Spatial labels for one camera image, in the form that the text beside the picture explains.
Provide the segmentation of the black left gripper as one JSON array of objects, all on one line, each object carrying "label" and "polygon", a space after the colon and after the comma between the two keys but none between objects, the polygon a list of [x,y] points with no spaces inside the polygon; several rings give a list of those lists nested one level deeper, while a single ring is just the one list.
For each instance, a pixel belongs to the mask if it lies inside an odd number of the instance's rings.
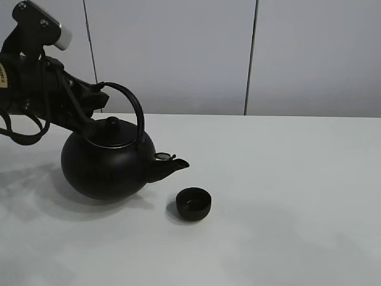
[{"label": "black left gripper", "polygon": [[109,96],[103,84],[90,84],[64,70],[56,58],[35,61],[17,52],[1,52],[1,117],[35,116],[46,122],[92,136],[98,130],[93,112]]}]

